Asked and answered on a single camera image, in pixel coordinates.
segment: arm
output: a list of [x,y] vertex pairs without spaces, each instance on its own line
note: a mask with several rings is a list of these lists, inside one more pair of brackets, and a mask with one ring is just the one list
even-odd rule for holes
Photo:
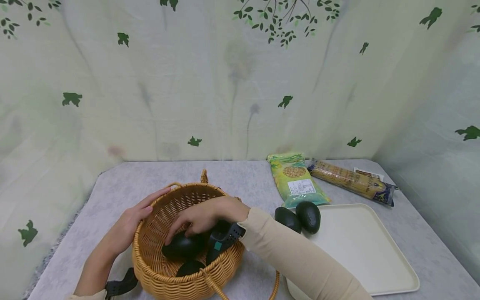
[[211,229],[219,219],[246,229],[240,240],[314,300],[372,300],[360,282],[341,264],[303,235],[283,226],[259,208],[250,209],[233,197],[218,197],[177,215],[165,239],[190,223],[185,235]]
[[258,208],[239,223],[241,242],[314,300],[371,300],[360,282],[303,235],[276,222]]
[[113,262],[131,245],[138,223],[153,210],[150,204],[169,191],[170,188],[166,188],[150,194],[139,204],[123,212],[85,261],[77,288],[69,299],[105,299],[107,294],[105,285]]

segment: nutrition label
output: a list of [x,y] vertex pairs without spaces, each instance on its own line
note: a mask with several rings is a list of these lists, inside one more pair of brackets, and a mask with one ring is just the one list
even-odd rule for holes
[[288,187],[290,188],[290,193],[292,194],[292,196],[312,194],[316,192],[311,179],[289,181]]

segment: wicker basket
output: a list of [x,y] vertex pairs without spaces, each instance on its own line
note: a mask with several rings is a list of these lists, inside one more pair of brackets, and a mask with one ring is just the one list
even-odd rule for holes
[[[153,202],[153,212],[138,225],[135,232],[132,251],[135,275],[144,290],[158,300],[201,300],[214,293],[228,300],[221,288],[235,275],[241,264],[244,247],[239,241],[205,269],[184,277],[175,277],[182,263],[171,262],[162,254],[165,237],[178,212],[211,198],[228,196],[220,188],[208,184],[206,170],[203,170],[200,181],[169,185],[177,187]],[[205,264],[206,252],[197,260]],[[276,296],[279,281],[280,273],[277,271],[270,300]]]

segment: product label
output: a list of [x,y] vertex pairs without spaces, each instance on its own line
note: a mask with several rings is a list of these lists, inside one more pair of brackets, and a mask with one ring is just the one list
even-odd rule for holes
[[290,188],[290,193],[292,194],[292,196],[316,193],[311,179],[289,181],[288,187]]
[[360,170],[359,168],[353,168],[353,171],[355,173],[362,174],[362,175],[365,175],[365,176],[368,176],[368,177],[377,178],[380,181],[384,180],[384,176],[382,174],[370,173],[370,172],[365,171],[365,170]]

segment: woven basket rim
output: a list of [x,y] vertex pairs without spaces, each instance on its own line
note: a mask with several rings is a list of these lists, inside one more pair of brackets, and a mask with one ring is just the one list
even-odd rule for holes
[[[155,199],[155,201],[153,201],[151,205],[155,206],[159,201],[161,201],[163,198],[167,197],[167,195],[169,195],[170,193],[172,193],[176,190],[187,188],[187,187],[192,187],[192,186],[204,186],[204,187],[212,188],[214,190],[220,191],[223,194],[223,196],[229,196],[221,188],[219,188],[215,185],[212,185],[212,184],[209,184],[209,183],[203,183],[203,182],[191,182],[191,183],[182,184],[181,186],[177,185],[177,187],[172,188],[168,193],[166,193],[166,194],[158,197],[157,199]],[[135,255],[135,259],[137,260],[138,264],[140,265],[142,271],[145,274],[147,274],[149,277],[151,277],[155,280],[159,280],[159,281],[162,281],[162,282],[165,282],[165,283],[187,283],[189,281],[196,280],[196,279],[204,277],[204,275],[201,271],[199,271],[195,274],[187,275],[187,276],[183,276],[183,277],[169,277],[169,276],[165,276],[165,275],[162,275],[162,274],[159,274],[159,273],[153,271],[152,268],[145,263],[143,257],[140,255],[140,245],[139,245],[138,239],[139,239],[139,234],[140,234],[140,230],[142,229],[143,223],[144,222],[142,220],[137,226],[137,230],[135,231],[135,235],[133,237],[132,248],[133,248],[133,254]],[[217,264],[219,264],[219,262],[228,254],[229,250],[231,250],[231,249],[232,248],[228,249],[227,251],[222,252],[219,257],[217,257],[213,262],[211,262],[203,270],[206,273],[211,271],[213,268],[215,268],[215,266]]]

